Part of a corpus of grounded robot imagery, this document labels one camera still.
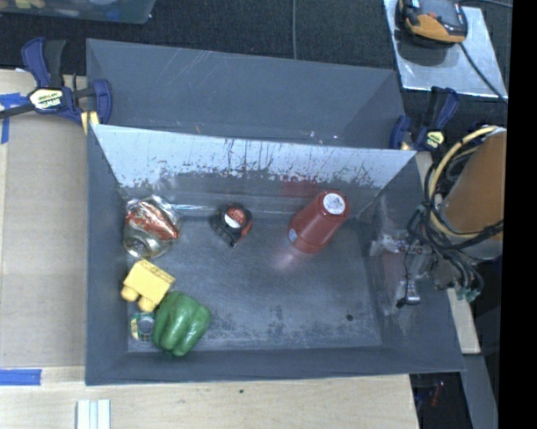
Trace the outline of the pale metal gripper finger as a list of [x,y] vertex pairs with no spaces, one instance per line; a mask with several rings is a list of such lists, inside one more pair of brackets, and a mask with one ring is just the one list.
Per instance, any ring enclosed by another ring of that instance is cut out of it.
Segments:
[[380,234],[370,243],[369,255],[375,257],[383,253],[420,255],[422,245],[407,233]]
[[420,303],[417,283],[423,279],[426,271],[415,260],[405,259],[403,262],[403,273],[395,291],[396,307],[415,306]]

